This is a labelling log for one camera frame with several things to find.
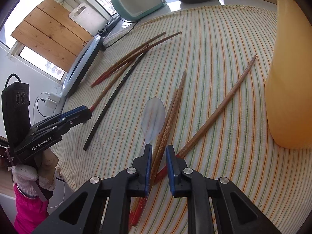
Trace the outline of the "hand in beige glove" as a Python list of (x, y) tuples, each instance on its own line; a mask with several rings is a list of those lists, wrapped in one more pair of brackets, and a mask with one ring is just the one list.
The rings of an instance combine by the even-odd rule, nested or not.
[(53, 191), (55, 189), (55, 171), (58, 164), (58, 157), (48, 148), (42, 153), (42, 162), (36, 168), (18, 164), (12, 168), (13, 182), (19, 191), (28, 198), (38, 196), (36, 189), (32, 186), (33, 182), (38, 181), (38, 186)]

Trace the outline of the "pink sleeve forearm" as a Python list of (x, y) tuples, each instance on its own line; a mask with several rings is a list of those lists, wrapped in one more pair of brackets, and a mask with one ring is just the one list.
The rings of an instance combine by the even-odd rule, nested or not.
[(41, 201), (39, 197), (29, 198), (25, 196), (14, 184), (16, 217), (14, 228), (17, 233), (32, 233), (48, 216), (49, 202)]

